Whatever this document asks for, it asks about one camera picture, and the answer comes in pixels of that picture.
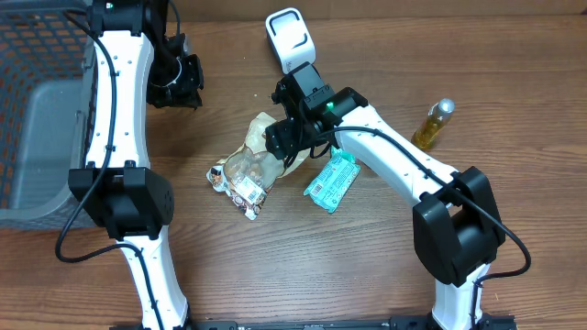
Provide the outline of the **brown snack packet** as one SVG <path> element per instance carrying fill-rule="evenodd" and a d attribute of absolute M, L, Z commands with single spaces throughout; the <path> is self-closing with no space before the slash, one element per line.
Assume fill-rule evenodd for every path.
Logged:
<path fill-rule="evenodd" d="M 263 190 L 268 190 L 277 179 L 290 174 L 309 156 L 308 149 L 301 151 L 293 165 L 285 169 L 283 161 L 277 160 L 265 147 L 265 128 L 275 122 L 273 117 L 260 112 L 251 120 L 244 143 L 221 161 L 223 173 L 231 188 L 249 178 Z"/>

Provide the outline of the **teal snack packet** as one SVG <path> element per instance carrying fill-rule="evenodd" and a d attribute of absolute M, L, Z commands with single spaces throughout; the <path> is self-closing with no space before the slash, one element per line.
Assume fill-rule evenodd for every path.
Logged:
<path fill-rule="evenodd" d="M 304 196 L 332 214 L 360 173 L 360 165 L 353 155 L 340 148 L 332 147 L 330 154 L 330 160 L 306 187 Z"/>

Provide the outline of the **white labelled snack packet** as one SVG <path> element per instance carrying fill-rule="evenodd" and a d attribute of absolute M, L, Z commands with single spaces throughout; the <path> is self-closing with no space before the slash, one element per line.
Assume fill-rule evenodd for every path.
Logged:
<path fill-rule="evenodd" d="M 268 192 L 250 177 L 243 176 L 241 179 L 231 181 L 223 172 L 222 166 L 215 165 L 207 172 L 206 178 L 216 192 L 225 193 L 249 220 L 253 221 L 257 218 Z"/>

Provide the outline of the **yellow oil bottle silver cap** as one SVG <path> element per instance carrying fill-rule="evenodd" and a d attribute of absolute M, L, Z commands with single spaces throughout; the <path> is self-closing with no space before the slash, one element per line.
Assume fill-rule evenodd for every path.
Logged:
<path fill-rule="evenodd" d="M 412 135 L 411 142 L 421 150 L 431 150 L 454 111 L 455 104 L 449 98 L 443 98 L 435 103 L 428 111 L 426 119 Z"/>

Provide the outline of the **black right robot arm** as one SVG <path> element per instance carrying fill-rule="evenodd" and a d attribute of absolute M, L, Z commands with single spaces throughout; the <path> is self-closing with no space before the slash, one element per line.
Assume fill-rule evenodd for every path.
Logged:
<path fill-rule="evenodd" d="M 383 178 L 412 208 L 414 247 L 436 280 L 427 316 L 393 317 L 392 329 L 512 329 L 511 317 L 481 310 L 480 280 L 504 240 L 487 177 L 439 162 L 388 126 L 368 100 L 339 92 L 306 62 L 284 75 L 271 95 L 286 119 L 266 130 L 266 149 L 291 164 L 302 150 L 342 149 Z"/>

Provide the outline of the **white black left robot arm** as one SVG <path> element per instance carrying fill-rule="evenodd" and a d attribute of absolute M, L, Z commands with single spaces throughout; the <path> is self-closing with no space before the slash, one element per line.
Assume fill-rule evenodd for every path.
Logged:
<path fill-rule="evenodd" d="M 171 183 L 152 170 L 146 110 L 197 109 L 204 75 L 187 37 L 166 34 L 171 1 L 94 1 L 64 16 L 93 41 L 95 120 L 85 163 L 69 171 L 79 204 L 55 246 L 56 257 L 78 263 L 119 250 L 129 266 L 142 310 L 140 329 L 192 329 L 190 306 L 176 277 L 169 243 L 174 215 Z M 105 229 L 113 244 L 80 257 L 62 252 L 80 213 Z"/>

